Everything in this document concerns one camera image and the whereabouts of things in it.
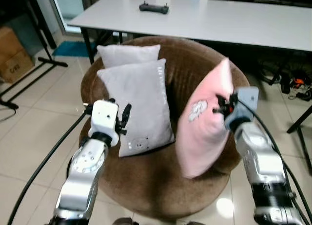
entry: round chair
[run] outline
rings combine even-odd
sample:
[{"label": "round chair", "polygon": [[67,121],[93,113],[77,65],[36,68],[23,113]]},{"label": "round chair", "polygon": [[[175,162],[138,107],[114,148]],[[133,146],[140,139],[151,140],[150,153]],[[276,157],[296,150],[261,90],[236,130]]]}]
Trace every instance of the round chair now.
[{"label": "round chair", "polygon": [[[140,37],[124,45],[150,46],[160,44],[159,59],[166,62],[166,91],[174,133],[183,109],[204,76],[224,56],[195,41],[172,37]],[[101,58],[90,67],[81,83],[82,101],[94,103],[108,99],[97,70],[104,68]],[[231,63],[234,88],[249,86],[244,74]],[[87,136],[90,119],[80,139]],[[230,135],[219,159],[203,175],[186,179],[181,175],[175,144],[153,152],[118,157],[120,143],[109,150],[99,187],[125,208],[144,216],[175,220],[198,212],[212,203],[226,186],[230,172],[240,161]]]}]

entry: tiled floor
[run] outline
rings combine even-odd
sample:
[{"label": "tiled floor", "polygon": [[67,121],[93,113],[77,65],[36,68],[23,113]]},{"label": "tiled floor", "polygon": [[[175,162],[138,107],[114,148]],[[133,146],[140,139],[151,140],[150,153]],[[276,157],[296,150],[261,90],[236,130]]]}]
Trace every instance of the tiled floor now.
[{"label": "tiled floor", "polygon": [[[57,57],[57,60],[66,61],[69,67],[56,67],[15,99],[19,105],[17,115],[0,123],[0,203],[2,208],[0,217],[3,221],[1,224],[7,221],[30,175],[83,110],[80,82],[89,67],[88,59]],[[290,124],[311,105],[311,102],[288,100],[277,85],[270,87],[251,75],[248,75],[248,79],[251,84],[260,88],[258,113],[272,131],[286,162],[303,188],[308,204],[312,205],[312,177],[308,175],[299,139],[296,133],[286,133]],[[70,134],[38,175],[18,210],[14,224],[42,225],[49,221],[65,179],[68,160],[77,149],[78,134],[82,125],[83,122]],[[304,122],[303,132],[312,156],[312,117]],[[201,212],[182,218],[176,223],[182,225],[189,221],[196,221],[206,225],[256,224],[253,221],[254,202],[242,163],[232,172],[231,180],[218,199],[220,198],[233,202],[234,214],[220,213],[216,200]],[[141,225],[167,224],[133,214],[100,191],[90,224],[109,225],[123,216],[133,217]]]}]

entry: cable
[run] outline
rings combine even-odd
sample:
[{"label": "cable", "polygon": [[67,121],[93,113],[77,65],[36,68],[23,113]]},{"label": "cable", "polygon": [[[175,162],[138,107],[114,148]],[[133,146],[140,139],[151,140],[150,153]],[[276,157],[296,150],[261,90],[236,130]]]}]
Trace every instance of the cable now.
[{"label": "cable", "polygon": [[[310,222],[312,222],[312,214],[311,214],[310,208],[309,208],[309,206],[308,206],[308,203],[307,203],[307,201],[306,201],[306,199],[305,199],[305,197],[304,197],[304,195],[303,195],[303,192],[302,192],[302,190],[301,190],[301,187],[300,187],[300,185],[299,185],[297,179],[295,178],[293,172],[290,170],[289,166],[288,166],[288,165],[286,164],[286,162],[284,161],[284,159],[283,159],[283,157],[282,157],[282,154],[281,154],[281,152],[279,151],[279,148],[278,148],[278,146],[277,146],[277,144],[276,144],[276,142],[275,142],[275,140],[274,140],[272,134],[270,133],[269,129],[268,129],[267,126],[263,123],[263,121],[262,121],[261,118],[257,115],[257,113],[255,113],[248,105],[246,105],[244,102],[242,102],[242,101],[240,101],[240,100],[239,100],[238,102],[240,102],[244,107],[246,107],[246,108],[256,117],[256,119],[259,121],[259,123],[261,124],[261,126],[263,127],[263,129],[265,130],[265,132],[267,133],[267,135],[269,136],[269,138],[270,138],[270,140],[272,141],[272,144],[273,144],[273,149],[274,149],[274,150],[277,152],[277,154],[280,156],[280,158],[281,158],[281,160],[282,160],[282,162],[283,162],[283,167],[284,167],[285,173],[286,173],[286,171],[287,171],[287,172],[289,173],[289,175],[291,176],[291,178],[292,178],[292,180],[293,180],[293,182],[294,182],[294,184],[295,184],[295,186],[296,186],[296,188],[297,188],[297,190],[298,190],[298,193],[299,193],[299,195],[300,195],[300,198],[301,198],[301,200],[302,200],[302,203],[303,203],[303,205],[304,205],[304,208],[305,208],[305,210],[306,210],[306,212],[307,212],[307,214],[308,214],[308,217],[309,217],[309,219],[310,219]],[[287,182],[288,188],[291,190],[291,186],[290,186],[290,182],[289,182],[289,179],[288,179],[287,174],[285,174],[285,176],[286,176],[286,182]],[[299,208],[298,204],[295,202],[294,205],[295,205],[296,209],[298,209],[298,211],[299,211],[299,213],[300,213],[302,219],[305,221],[305,223],[306,223],[306,224],[309,224],[309,223],[308,223],[308,220],[307,220],[306,217],[304,216],[304,214],[303,214],[303,212],[301,211],[301,209]]]},{"label": "cable", "polygon": [[50,159],[50,157],[52,156],[52,154],[57,150],[57,148],[61,145],[61,143],[65,140],[65,138],[71,133],[71,131],[80,123],[80,121],[84,118],[84,116],[86,115],[86,112],[84,112],[79,118],[78,120],[66,131],[66,133],[60,138],[60,140],[58,140],[58,142],[53,146],[53,148],[50,150],[50,152],[48,153],[48,155],[44,158],[44,160],[40,163],[39,167],[35,170],[35,172],[33,173],[33,175],[30,177],[30,179],[28,180],[28,182],[26,183],[25,187],[23,188],[23,191],[20,193],[18,200],[16,201],[14,208],[12,210],[12,213],[10,215],[9,221],[7,225],[11,225],[14,217],[16,215],[16,212],[21,204],[21,201],[23,200],[28,188],[30,187],[31,183],[34,181],[34,179],[36,178],[36,176],[39,174],[39,172],[41,171],[41,169],[44,167],[44,165],[48,162],[48,160]]},{"label": "cable", "polygon": [[0,119],[0,123],[5,121],[5,120],[7,120],[7,119],[9,119],[9,118],[11,118],[11,117],[13,117],[16,114],[16,110],[15,109],[11,109],[11,108],[9,108],[9,109],[14,111],[13,114],[11,114],[11,115],[3,118],[3,119]]}]

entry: drone remote controller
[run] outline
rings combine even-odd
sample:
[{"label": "drone remote controller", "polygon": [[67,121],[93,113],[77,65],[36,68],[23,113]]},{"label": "drone remote controller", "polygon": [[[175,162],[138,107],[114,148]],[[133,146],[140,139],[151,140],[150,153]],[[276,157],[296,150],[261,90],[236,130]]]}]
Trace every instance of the drone remote controller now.
[{"label": "drone remote controller", "polygon": [[149,11],[149,12],[159,12],[162,14],[167,14],[169,11],[169,7],[166,5],[164,6],[157,6],[157,5],[150,5],[144,1],[143,4],[139,6],[140,11]]}]

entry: gray pillow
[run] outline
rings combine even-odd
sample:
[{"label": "gray pillow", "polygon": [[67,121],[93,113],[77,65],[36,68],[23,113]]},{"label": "gray pillow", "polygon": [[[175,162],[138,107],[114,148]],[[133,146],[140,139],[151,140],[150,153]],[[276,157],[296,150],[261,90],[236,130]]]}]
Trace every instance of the gray pillow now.
[{"label": "gray pillow", "polygon": [[166,60],[161,59],[97,72],[110,97],[119,105],[120,120],[126,105],[132,105],[125,128],[127,134],[120,136],[120,157],[143,153],[175,141],[165,88],[165,63]]},{"label": "gray pillow", "polygon": [[156,61],[160,45],[155,46],[127,46],[108,45],[97,46],[97,51],[101,55],[106,68],[115,67],[130,63],[143,63]]}]

